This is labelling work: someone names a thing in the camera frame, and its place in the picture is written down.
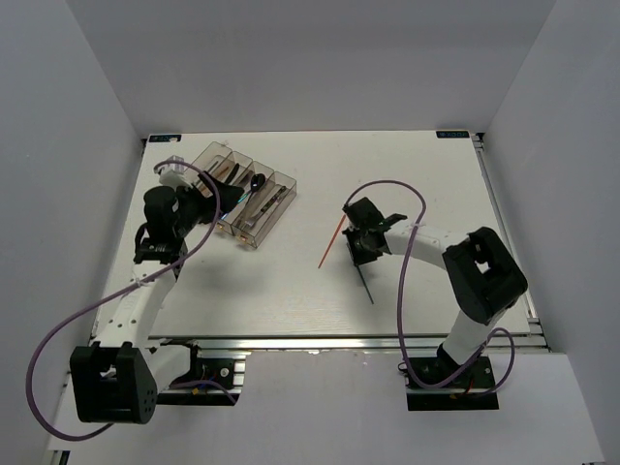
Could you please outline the black iridescent knife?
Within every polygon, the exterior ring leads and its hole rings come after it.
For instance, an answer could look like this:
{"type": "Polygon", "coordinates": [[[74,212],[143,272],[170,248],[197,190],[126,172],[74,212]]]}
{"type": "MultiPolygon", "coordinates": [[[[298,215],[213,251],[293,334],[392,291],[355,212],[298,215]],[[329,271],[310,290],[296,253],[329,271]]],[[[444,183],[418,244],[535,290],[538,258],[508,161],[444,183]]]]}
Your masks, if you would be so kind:
{"type": "Polygon", "coordinates": [[[226,183],[228,185],[232,185],[233,181],[236,179],[237,174],[240,170],[240,164],[239,163],[235,163],[234,166],[232,167],[231,172],[229,173],[227,179],[226,179],[226,183]]]}

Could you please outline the rainbow iridescent spoon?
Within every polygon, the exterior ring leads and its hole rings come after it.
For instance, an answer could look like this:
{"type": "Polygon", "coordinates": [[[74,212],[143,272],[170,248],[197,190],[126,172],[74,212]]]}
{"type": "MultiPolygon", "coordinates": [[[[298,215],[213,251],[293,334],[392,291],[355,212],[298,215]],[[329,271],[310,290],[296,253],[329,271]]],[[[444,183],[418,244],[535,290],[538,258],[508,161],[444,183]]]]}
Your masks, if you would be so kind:
{"type": "Polygon", "coordinates": [[[255,173],[250,179],[249,190],[246,191],[237,201],[235,207],[241,205],[246,199],[251,198],[258,193],[266,183],[266,176],[263,173],[255,173]]]}

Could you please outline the black spoon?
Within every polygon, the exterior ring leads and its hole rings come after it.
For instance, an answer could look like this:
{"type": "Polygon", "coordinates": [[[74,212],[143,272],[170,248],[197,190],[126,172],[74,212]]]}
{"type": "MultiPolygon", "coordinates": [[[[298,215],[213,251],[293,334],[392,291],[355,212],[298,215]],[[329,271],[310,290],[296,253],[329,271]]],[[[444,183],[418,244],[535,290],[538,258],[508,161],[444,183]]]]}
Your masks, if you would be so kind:
{"type": "Polygon", "coordinates": [[[261,191],[262,187],[266,183],[266,176],[262,172],[257,172],[252,175],[250,179],[250,187],[249,190],[241,197],[238,201],[240,204],[240,212],[236,218],[237,221],[240,221],[244,216],[244,210],[250,200],[261,191]]]}

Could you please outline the teal chopstick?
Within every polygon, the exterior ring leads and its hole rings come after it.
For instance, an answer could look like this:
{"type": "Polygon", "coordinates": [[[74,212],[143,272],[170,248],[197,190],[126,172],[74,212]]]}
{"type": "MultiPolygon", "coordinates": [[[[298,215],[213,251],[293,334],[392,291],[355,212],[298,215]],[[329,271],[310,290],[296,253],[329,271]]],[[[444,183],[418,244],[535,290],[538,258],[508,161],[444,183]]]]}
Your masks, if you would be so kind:
{"type": "Polygon", "coordinates": [[[199,190],[206,189],[208,187],[208,179],[211,177],[209,170],[201,170],[197,174],[197,179],[193,182],[194,186],[199,190]]]}
{"type": "Polygon", "coordinates": [[[371,293],[371,291],[370,291],[370,289],[369,289],[369,286],[368,286],[367,280],[366,280],[366,278],[365,278],[365,276],[364,276],[364,274],[363,274],[363,271],[362,271],[362,269],[361,269],[361,267],[360,267],[359,265],[357,265],[357,266],[356,266],[356,271],[357,271],[357,273],[358,273],[358,275],[359,275],[359,278],[360,278],[360,281],[361,281],[361,283],[362,283],[362,286],[363,286],[363,288],[364,288],[364,289],[365,289],[365,291],[366,291],[366,294],[367,294],[367,296],[368,296],[368,298],[369,298],[370,303],[371,303],[372,305],[374,305],[374,304],[375,304],[374,297],[373,297],[373,295],[372,295],[372,293],[371,293]]]}

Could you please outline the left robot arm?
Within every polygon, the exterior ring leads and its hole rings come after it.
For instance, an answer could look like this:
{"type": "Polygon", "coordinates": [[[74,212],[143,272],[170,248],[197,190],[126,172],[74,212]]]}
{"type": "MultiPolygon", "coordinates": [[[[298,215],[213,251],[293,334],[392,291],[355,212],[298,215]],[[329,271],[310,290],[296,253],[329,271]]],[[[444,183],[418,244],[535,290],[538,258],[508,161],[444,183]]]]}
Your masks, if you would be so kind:
{"type": "Polygon", "coordinates": [[[198,384],[204,362],[187,344],[162,344],[149,335],[163,302],[187,257],[186,236],[231,212],[242,188],[216,182],[211,196],[181,182],[157,186],[143,195],[145,221],[135,235],[132,284],[103,329],[70,357],[70,371],[83,422],[146,424],[159,394],[173,382],[198,384]]]}

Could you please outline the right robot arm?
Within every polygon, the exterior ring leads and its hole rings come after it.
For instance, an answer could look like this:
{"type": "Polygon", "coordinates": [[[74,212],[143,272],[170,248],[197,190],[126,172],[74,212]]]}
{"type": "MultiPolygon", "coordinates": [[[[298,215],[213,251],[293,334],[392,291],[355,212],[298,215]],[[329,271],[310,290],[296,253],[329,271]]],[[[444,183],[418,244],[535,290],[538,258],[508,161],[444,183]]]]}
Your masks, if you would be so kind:
{"type": "Polygon", "coordinates": [[[500,236],[489,227],[453,233],[425,226],[394,213],[388,217],[369,199],[343,207],[349,227],[343,231],[355,266],[384,255],[403,259],[397,291],[397,336],[404,342],[403,300],[410,259],[443,270],[458,315],[432,363],[415,369],[405,362],[412,381],[423,388],[457,387],[473,373],[474,361],[498,322],[528,290],[528,282],[500,236]]]}

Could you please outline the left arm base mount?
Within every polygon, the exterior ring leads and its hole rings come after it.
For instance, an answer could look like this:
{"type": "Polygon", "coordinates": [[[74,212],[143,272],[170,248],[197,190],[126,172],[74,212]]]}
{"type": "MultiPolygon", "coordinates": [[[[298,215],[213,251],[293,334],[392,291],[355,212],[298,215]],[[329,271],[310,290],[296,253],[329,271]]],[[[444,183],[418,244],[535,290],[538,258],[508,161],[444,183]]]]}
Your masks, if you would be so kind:
{"type": "Polygon", "coordinates": [[[189,371],[158,394],[157,405],[231,407],[241,393],[244,363],[241,356],[193,351],[189,371]]]}

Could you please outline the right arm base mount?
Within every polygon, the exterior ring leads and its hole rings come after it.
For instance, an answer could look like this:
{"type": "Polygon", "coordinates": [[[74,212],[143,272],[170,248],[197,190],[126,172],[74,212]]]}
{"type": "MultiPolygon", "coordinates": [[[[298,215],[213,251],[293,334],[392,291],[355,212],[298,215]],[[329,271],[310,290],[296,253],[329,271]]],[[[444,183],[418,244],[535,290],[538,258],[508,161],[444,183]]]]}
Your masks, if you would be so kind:
{"type": "Polygon", "coordinates": [[[398,364],[405,378],[409,412],[497,411],[500,407],[495,377],[487,356],[479,357],[464,373],[440,388],[424,388],[412,380],[406,364],[398,364]]]}

